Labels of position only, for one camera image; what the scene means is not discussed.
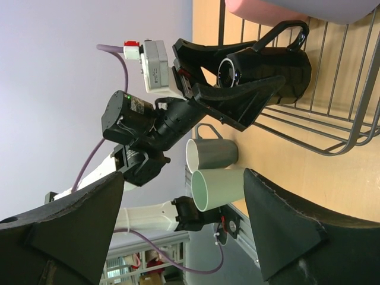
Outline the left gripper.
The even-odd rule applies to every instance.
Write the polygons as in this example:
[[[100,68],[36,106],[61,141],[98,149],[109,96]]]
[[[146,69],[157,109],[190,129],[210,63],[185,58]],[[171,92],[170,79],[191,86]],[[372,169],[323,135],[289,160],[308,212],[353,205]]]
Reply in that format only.
[[[252,125],[286,80],[277,75],[230,88],[214,88],[197,83],[202,68],[217,75],[220,62],[228,55],[252,47],[257,41],[222,46],[198,45],[178,39],[172,46],[176,59],[171,71],[180,98],[155,100],[157,119],[154,139],[157,148],[172,148],[205,113],[242,132]]]

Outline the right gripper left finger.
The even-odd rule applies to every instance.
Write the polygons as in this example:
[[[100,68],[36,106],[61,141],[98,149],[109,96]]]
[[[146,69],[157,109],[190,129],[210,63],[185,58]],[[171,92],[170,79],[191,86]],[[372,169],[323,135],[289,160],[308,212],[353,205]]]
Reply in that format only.
[[[1,284],[99,284],[123,191],[113,172],[1,220]]]

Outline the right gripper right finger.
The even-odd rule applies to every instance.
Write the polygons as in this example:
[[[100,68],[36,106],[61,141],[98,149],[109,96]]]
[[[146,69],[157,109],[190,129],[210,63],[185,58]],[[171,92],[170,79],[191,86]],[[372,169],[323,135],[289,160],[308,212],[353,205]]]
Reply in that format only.
[[[379,284],[379,223],[329,210],[252,169],[243,188],[269,284]]]

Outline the black mug white inside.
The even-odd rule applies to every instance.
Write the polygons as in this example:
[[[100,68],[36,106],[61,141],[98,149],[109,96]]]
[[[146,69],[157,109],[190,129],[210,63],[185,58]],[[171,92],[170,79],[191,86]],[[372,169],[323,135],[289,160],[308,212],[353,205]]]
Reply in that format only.
[[[287,28],[299,27],[297,38],[286,47],[268,47]],[[238,86],[250,81],[281,75],[285,84],[270,104],[292,104],[302,98],[309,86],[312,67],[301,47],[309,34],[309,26],[301,20],[278,23],[251,47],[228,54],[221,62],[217,84],[221,88]]]

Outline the pink cup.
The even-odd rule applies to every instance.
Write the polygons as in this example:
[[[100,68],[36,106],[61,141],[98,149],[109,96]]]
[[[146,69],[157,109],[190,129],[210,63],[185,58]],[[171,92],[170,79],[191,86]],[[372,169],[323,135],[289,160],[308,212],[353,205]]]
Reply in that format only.
[[[265,26],[275,26],[281,21],[302,20],[309,17],[265,1],[225,0],[226,9],[237,17]]]

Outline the lavender cup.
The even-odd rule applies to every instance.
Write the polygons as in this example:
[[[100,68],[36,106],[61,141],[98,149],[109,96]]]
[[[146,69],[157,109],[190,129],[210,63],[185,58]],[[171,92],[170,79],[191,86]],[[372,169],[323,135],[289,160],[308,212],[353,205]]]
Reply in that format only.
[[[288,10],[336,24],[352,24],[379,6],[379,0],[270,0]]]

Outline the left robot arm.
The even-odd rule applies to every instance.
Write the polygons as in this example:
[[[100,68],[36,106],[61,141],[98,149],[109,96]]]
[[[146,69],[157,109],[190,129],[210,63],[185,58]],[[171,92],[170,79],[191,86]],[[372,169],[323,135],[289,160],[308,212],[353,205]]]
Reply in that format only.
[[[168,70],[179,94],[149,103],[125,91],[115,92],[102,116],[102,133],[116,148],[79,185],[87,186],[113,171],[122,173],[127,190],[145,185],[170,162],[164,153],[205,116],[221,119],[240,131],[246,129],[275,99],[286,79],[272,75],[231,88],[215,88],[202,72],[216,73],[231,53],[253,45],[202,46],[179,39],[173,45],[177,64]],[[199,170],[195,175],[211,178],[211,185],[197,187],[191,197],[121,208],[114,231],[198,231],[206,224],[220,222],[221,208],[244,198],[242,169]]]

